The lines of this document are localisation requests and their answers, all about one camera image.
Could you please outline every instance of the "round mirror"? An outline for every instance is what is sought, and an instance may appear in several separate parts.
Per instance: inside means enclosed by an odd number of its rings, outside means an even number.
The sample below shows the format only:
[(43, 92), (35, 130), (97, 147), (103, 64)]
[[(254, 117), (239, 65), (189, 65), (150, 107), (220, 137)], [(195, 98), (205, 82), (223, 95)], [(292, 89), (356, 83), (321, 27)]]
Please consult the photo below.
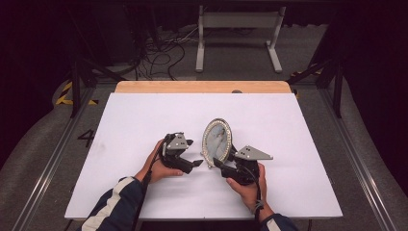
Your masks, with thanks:
[(215, 167), (213, 158), (225, 162), (232, 146), (232, 134), (228, 123), (216, 118), (208, 124), (203, 135), (202, 154), (208, 167)]

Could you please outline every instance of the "metal rail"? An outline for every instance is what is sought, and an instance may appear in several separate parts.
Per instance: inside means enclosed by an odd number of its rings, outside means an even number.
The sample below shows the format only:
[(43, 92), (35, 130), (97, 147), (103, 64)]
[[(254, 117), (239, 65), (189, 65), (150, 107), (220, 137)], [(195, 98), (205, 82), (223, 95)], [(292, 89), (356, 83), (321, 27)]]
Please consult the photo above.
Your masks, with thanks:
[(340, 118), (337, 118), (336, 113), (332, 108), (333, 102), (328, 90), (319, 90), (319, 94), (325, 106), (327, 107), (327, 110), (329, 111), (337, 130), (342, 135), (342, 140), (344, 142), (348, 160), (351, 162), (351, 165), (356, 173), (357, 178), (360, 181), (361, 187), (366, 194), (367, 200), (369, 201), (370, 206), (374, 211), (381, 229), (387, 231), (397, 230), (393, 221), (391, 220), (390, 214), (388, 213), (384, 205), (380, 191), (375, 185), (375, 182), (372, 179), (371, 174), (363, 161), (363, 158), (357, 152), (357, 149), (355, 148), (343, 121)]
[[(86, 102), (89, 102), (92, 94), (93, 94), (93, 89), (85, 89), (85, 93), (81, 99), (82, 101), (81, 105), (87, 105)], [(64, 151), (69, 141), (69, 138), (71, 137), (71, 134), (74, 128), (76, 127), (79, 121), (79, 118), (81, 117), (81, 114), (83, 113), (85, 108), (86, 108), (85, 106), (81, 107), (79, 109), (79, 112), (76, 114), (76, 116), (71, 118), (69, 122), (66, 124), (63, 134), (57, 146), (55, 147), (48, 161), (48, 164), (46, 165), (44, 171), (39, 177), (36, 183), (36, 186), (31, 192), (31, 195), (29, 199), (27, 200), (23, 210), (21, 211), (20, 216), (18, 217), (17, 221), (14, 224), (13, 231), (14, 230), (18, 230), (18, 231), (27, 230), (38, 208), (38, 205), (40, 204), (42, 198), (45, 195), (45, 192), (48, 189), (49, 184), (51, 183), (51, 180), (58, 168), (58, 165), (60, 164), (60, 161), (64, 155)]]

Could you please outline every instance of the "wrist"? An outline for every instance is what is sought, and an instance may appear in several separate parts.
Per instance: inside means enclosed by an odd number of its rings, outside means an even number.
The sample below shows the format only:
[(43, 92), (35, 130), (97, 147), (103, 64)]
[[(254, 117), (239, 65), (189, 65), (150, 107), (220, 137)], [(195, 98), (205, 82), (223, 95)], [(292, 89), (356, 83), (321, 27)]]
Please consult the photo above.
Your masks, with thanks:
[(274, 214), (273, 210), (270, 208), (270, 206), (265, 202), (264, 203), (264, 209), (259, 211), (259, 222), (261, 223), (264, 221), (264, 219), (272, 216)]
[(142, 183), (145, 175), (146, 175), (146, 172), (143, 170), (140, 170), (138, 173), (136, 173), (135, 178)]

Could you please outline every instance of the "hand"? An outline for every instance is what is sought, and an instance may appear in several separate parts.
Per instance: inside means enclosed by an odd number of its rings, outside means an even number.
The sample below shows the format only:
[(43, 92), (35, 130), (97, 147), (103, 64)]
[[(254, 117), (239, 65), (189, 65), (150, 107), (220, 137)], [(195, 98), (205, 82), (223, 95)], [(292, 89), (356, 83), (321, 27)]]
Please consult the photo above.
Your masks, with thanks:
[[(262, 164), (258, 164), (259, 167), (259, 186), (261, 188), (261, 200), (264, 203), (264, 209), (260, 211), (259, 221), (261, 222), (265, 218), (273, 215), (274, 212), (267, 203), (267, 180), (265, 178), (265, 167)], [(227, 183), (235, 192), (241, 196), (243, 204), (251, 211), (255, 213), (255, 205), (257, 200), (257, 187), (255, 183), (251, 185), (242, 186), (232, 178), (227, 178)]]
[[(150, 164), (160, 146), (163, 144), (163, 140), (158, 141), (153, 151), (147, 157), (146, 162), (144, 163), (143, 168), (135, 175), (135, 178), (142, 182), (144, 176), (146, 175), (147, 171), (149, 170)], [(156, 157), (152, 167), (152, 178), (149, 184), (153, 184), (164, 177), (168, 176), (181, 176), (183, 175), (183, 171), (179, 169), (165, 167), (160, 160), (159, 155)]]

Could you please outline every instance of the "table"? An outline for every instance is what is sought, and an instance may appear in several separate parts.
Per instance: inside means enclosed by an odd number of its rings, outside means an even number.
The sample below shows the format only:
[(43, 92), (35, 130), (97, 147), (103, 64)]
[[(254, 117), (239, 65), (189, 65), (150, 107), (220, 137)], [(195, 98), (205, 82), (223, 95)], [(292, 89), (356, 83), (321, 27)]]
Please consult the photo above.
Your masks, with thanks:
[[(243, 93), (228, 93), (232, 90)], [(230, 124), (238, 149), (249, 144), (274, 157), (262, 163), (267, 169), (268, 200), (276, 212), (291, 218), (343, 215), (295, 96), (285, 82), (164, 81), (117, 85), (65, 217), (86, 218), (99, 196), (120, 177), (135, 174), (166, 133), (185, 132), (194, 143), (183, 158), (202, 159), (202, 132), (217, 116)], [(142, 220), (250, 218), (253, 216), (219, 170), (205, 164), (188, 175), (151, 185), (140, 213)]]

